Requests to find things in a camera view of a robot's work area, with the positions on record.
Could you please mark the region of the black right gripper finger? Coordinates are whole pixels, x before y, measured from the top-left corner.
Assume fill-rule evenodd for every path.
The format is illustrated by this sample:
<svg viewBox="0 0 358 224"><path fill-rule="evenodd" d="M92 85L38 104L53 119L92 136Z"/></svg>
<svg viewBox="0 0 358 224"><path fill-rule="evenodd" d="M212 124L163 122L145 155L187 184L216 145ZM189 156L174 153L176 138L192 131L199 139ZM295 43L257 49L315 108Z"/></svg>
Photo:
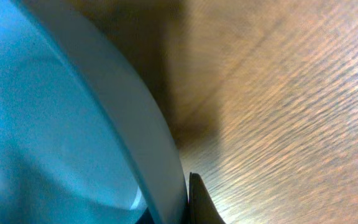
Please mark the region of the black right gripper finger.
<svg viewBox="0 0 358 224"><path fill-rule="evenodd" d="M189 212L191 224L225 224L207 188L197 173L190 173Z"/></svg>

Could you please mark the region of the blue plate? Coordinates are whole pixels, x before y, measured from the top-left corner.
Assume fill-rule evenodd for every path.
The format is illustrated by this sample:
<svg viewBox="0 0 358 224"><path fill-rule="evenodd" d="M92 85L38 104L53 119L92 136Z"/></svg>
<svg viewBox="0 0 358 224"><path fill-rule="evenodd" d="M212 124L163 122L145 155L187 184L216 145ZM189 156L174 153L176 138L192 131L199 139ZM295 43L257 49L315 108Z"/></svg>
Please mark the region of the blue plate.
<svg viewBox="0 0 358 224"><path fill-rule="evenodd" d="M63 1L0 1L0 223L184 223L186 182L131 64Z"/></svg>

